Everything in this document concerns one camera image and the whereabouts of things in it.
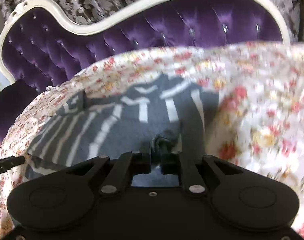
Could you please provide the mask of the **purple tufted sofa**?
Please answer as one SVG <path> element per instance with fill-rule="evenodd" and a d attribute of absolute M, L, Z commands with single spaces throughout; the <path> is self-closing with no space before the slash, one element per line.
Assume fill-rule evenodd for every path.
<path fill-rule="evenodd" d="M 96 61 L 126 51 L 248 41 L 290 44 L 271 0 L 138 0 L 104 20 L 79 25 L 52 0 L 16 6 L 0 34 L 0 143 L 25 107 Z"/>

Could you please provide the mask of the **floral bed sheet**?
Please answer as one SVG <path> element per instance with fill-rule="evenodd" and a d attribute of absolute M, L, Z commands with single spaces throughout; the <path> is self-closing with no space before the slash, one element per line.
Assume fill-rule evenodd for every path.
<path fill-rule="evenodd" d="M 215 49 L 151 48 L 97 61 L 32 100 L 2 143 L 2 155 L 26 158 L 0 180 L 0 236 L 14 226 L 9 193 L 23 182 L 32 140 L 79 91 L 106 98 L 161 75 L 181 77 L 219 94 L 205 129 L 205 153 L 290 186 L 300 198 L 293 228 L 304 238 L 304 44 L 237 44 Z"/>

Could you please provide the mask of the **grey white striped cardigan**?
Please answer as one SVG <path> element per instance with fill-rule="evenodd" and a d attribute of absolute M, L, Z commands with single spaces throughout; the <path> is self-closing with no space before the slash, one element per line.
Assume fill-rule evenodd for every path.
<path fill-rule="evenodd" d="M 156 140 L 171 150 L 204 154 L 205 129 L 218 108 L 219 94 L 181 77 L 161 75 L 106 98 L 71 96 L 32 140 L 25 178 L 32 180 L 95 158 L 125 152 L 159 156 Z"/>

